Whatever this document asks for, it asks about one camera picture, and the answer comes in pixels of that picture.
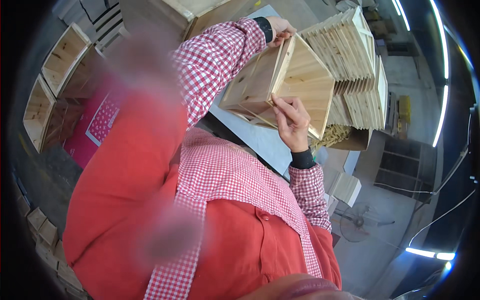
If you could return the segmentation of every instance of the red and white checkered shirt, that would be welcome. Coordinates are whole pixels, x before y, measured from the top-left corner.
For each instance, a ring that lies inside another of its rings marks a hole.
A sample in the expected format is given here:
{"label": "red and white checkered shirt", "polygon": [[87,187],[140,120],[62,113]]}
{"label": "red and white checkered shirt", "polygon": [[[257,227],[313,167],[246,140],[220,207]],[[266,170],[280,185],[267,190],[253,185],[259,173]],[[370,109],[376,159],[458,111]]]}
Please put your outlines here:
{"label": "red and white checkered shirt", "polygon": [[[175,203],[205,220],[207,202],[227,199],[252,204],[282,218],[300,236],[308,273],[321,277],[306,219],[331,230],[323,200],[323,172],[290,167],[290,187],[240,146],[193,126],[207,113],[215,96],[253,54],[266,47],[256,21],[242,18],[208,28],[184,42],[173,58],[187,105],[190,130],[181,146]],[[145,299],[185,299],[198,264],[201,244],[178,261],[157,266]]]}

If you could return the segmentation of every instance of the right hand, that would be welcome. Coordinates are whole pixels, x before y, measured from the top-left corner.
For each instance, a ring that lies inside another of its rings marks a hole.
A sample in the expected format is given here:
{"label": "right hand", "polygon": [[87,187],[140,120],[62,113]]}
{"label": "right hand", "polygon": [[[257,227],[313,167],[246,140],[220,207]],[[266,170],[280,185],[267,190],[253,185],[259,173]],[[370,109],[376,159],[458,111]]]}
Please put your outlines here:
{"label": "right hand", "polygon": [[[277,97],[272,94],[272,100],[276,107],[276,122],[278,134],[282,141],[292,152],[303,152],[308,150],[308,127],[310,115],[298,97]],[[289,125],[287,117],[293,122]]]}
{"label": "right hand", "polygon": [[284,39],[289,39],[297,30],[290,23],[277,16],[266,17],[272,27],[273,39],[267,44],[269,47],[278,47]]}

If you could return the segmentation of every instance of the black sleeve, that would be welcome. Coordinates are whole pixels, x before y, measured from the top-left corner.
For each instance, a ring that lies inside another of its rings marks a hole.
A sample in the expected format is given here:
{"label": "black sleeve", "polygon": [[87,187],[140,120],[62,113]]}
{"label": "black sleeve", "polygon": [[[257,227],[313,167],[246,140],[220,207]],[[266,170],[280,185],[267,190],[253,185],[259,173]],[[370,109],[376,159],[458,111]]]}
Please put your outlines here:
{"label": "black sleeve", "polygon": [[296,169],[310,169],[315,166],[316,163],[313,161],[312,152],[310,147],[307,151],[303,152],[291,152],[292,153],[292,162],[291,166]]}
{"label": "black sleeve", "polygon": [[273,39],[272,26],[270,25],[270,22],[264,17],[254,18],[254,20],[257,22],[260,29],[264,32],[265,42],[270,43]]}

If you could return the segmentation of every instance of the unfinished wooden box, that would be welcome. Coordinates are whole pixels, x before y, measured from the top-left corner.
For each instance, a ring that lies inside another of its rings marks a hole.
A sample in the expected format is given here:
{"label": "unfinished wooden box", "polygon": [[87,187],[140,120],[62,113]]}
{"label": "unfinished wooden box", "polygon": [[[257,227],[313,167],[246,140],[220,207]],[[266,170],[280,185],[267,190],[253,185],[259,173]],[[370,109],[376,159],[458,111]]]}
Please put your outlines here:
{"label": "unfinished wooden box", "polygon": [[321,139],[334,79],[308,44],[295,34],[253,57],[228,86],[218,105],[249,123],[277,129],[271,94],[297,96],[311,117],[309,135]]}
{"label": "unfinished wooden box", "polygon": [[327,124],[384,129],[387,81],[360,7],[330,17],[301,34],[336,81]]}
{"label": "unfinished wooden box", "polygon": [[95,56],[96,51],[90,39],[77,24],[72,23],[42,66],[42,74],[53,95],[58,98],[89,98],[92,91],[87,92],[83,88],[92,74],[94,64],[91,61]]}
{"label": "unfinished wooden box", "polygon": [[75,99],[56,100],[41,75],[35,80],[24,113],[24,127],[35,149],[43,150],[63,142],[83,113]]}
{"label": "unfinished wooden box", "polygon": [[149,22],[172,32],[182,42],[206,28],[232,21],[248,0],[120,0],[127,30],[135,23]]}

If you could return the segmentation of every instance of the ceiling light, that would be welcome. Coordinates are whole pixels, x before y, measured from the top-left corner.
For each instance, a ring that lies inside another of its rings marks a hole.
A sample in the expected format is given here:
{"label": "ceiling light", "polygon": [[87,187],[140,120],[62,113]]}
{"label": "ceiling light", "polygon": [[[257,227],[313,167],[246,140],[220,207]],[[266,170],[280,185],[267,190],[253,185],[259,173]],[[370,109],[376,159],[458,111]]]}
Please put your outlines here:
{"label": "ceiling light", "polygon": [[414,249],[414,248],[406,248],[405,250],[407,252],[422,255],[422,256],[426,256],[426,257],[432,257],[433,258],[435,256],[435,252],[431,252],[431,251],[419,250],[419,249]]}
{"label": "ceiling light", "polygon": [[405,12],[403,11],[403,7],[402,7],[402,4],[400,3],[399,0],[395,0],[397,5],[398,5],[398,8],[400,9],[400,11],[402,12],[402,16],[403,16],[403,21],[405,21],[405,26],[407,27],[407,30],[410,31],[410,25],[408,24],[408,21],[407,21],[407,16],[405,16]]}
{"label": "ceiling light", "polygon": [[448,79],[449,70],[448,70],[448,50],[447,50],[447,40],[445,38],[444,25],[442,19],[440,18],[440,13],[438,12],[437,5],[433,0],[430,0],[432,4],[433,13],[435,14],[435,19],[437,19],[438,31],[440,31],[440,38],[442,39],[442,50],[444,52],[444,67],[445,67],[445,79]]}
{"label": "ceiling light", "polygon": [[438,122],[437,134],[433,140],[433,147],[435,148],[438,143],[438,138],[440,137],[440,132],[442,131],[442,126],[444,125],[445,111],[447,109],[447,99],[448,99],[448,86],[444,87],[444,99],[442,102],[442,112],[440,113],[440,121]]}
{"label": "ceiling light", "polygon": [[443,259],[446,261],[451,261],[455,258],[455,253],[437,253],[436,256],[438,259]]}
{"label": "ceiling light", "polygon": [[400,10],[398,9],[398,5],[396,4],[396,0],[392,0],[393,6],[395,6],[396,13],[400,16]]}

